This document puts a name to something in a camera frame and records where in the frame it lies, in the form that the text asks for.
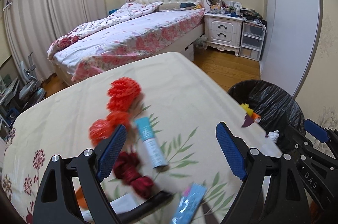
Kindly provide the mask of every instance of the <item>blue packet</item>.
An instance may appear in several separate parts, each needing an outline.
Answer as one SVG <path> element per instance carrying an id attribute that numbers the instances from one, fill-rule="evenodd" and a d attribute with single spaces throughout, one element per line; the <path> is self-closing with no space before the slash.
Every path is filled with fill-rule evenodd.
<path id="1" fill-rule="evenodd" d="M 165 159 L 161 148 L 159 147 L 153 128 L 150 125 L 148 117 L 143 117 L 135 121 L 137 129 L 139 131 L 141 140 L 143 141 L 146 150 L 151 159 L 151 165 L 153 168 L 168 166 L 168 161 Z"/>
<path id="2" fill-rule="evenodd" d="M 206 187 L 195 183 L 186 189 L 171 224 L 189 224 L 206 192 Z"/>

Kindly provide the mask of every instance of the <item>yellow yarn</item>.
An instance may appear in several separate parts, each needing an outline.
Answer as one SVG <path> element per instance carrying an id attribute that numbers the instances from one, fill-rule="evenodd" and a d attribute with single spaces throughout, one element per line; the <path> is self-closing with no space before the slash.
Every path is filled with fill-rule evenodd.
<path id="1" fill-rule="evenodd" d="M 241 107 L 246 110 L 247 114 L 251 117 L 252 114 L 254 113 L 254 110 L 249 108 L 249 104 L 242 104 Z"/>

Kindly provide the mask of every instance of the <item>wardrobe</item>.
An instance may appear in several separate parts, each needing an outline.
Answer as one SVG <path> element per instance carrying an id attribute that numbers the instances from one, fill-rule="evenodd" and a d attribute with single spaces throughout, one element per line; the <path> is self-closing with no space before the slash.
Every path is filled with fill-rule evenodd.
<path id="1" fill-rule="evenodd" d="M 262 80 L 298 94 L 317 48 L 321 13 L 321 0 L 268 0 Z"/>

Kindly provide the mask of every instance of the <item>wooden floor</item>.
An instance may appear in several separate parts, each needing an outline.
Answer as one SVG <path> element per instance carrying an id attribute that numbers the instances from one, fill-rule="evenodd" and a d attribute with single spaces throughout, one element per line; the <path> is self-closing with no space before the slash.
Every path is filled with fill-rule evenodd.
<path id="1" fill-rule="evenodd" d="M 260 79 L 259 63 L 236 57 L 233 52 L 221 52 L 209 47 L 203 54 L 195 53 L 194 63 L 225 91 L 240 81 Z M 49 97 L 65 89 L 66 85 L 57 76 L 52 76 L 43 83 L 43 88 Z"/>

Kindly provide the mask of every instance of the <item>black bag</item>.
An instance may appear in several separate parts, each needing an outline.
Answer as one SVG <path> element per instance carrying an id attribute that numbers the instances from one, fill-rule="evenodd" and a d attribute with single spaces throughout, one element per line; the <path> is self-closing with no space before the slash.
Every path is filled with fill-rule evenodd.
<path id="1" fill-rule="evenodd" d="M 293 97 L 282 88 L 262 80 L 247 80 L 232 86 L 228 94 L 239 104 L 249 104 L 261 116 L 259 125 L 267 134 L 279 130 L 277 146 L 283 153 L 294 150 L 283 133 L 288 125 L 305 135 L 303 112 Z"/>

